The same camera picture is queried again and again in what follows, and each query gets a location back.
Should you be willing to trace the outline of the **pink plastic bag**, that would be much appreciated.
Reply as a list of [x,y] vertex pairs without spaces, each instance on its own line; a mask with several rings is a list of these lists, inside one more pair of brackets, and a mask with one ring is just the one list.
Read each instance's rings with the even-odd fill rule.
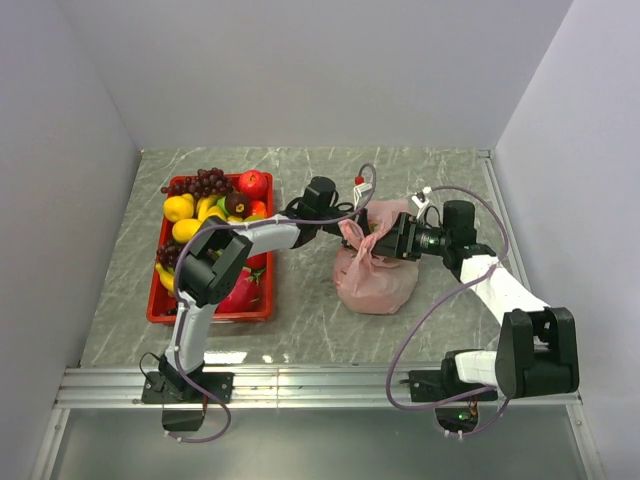
[[399,214],[409,211],[409,202],[406,199],[373,200],[367,209],[372,233],[359,248],[338,250],[333,281],[338,297],[349,310],[391,315],[409,300],[418,280],[418,266],[411,261],[375,256],[372,250]]

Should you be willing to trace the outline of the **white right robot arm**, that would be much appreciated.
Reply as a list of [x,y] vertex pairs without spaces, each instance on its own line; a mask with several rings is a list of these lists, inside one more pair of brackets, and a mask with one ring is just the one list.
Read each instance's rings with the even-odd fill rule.
[[403,213],[373,248],[375,255],[386,258],[441,258],[500,326],[496,350],[447,353],[436,385],[426,385],[425,391],[457,400],[470,392],[487,396],[499,391],[508,399],[575,392],[579,364],[573,315],[564,307],[547,305],[513,277],[496,253],[478,242],[474,222],[472,203],[450,200],[440,225]]

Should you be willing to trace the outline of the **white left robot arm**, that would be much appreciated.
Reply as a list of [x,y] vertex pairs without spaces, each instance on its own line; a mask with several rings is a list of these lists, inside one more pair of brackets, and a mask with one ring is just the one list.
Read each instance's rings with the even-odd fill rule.
[[246,260],[298,248],[314,239],[318,230],[337,230],[340,222],[357,218],[376,188],[374,179],[357,179],[351,210],[333,203],[335,184],[318,176],[301,197],[269,218],[248,223],[205,222],[178,257],[174,276],[177,315],[169,345],[158,357],[158,370],[146,376],[145,386],[152,393],[168,397],[171,403],[199,402],[209,395],[202,385],[208,329]]

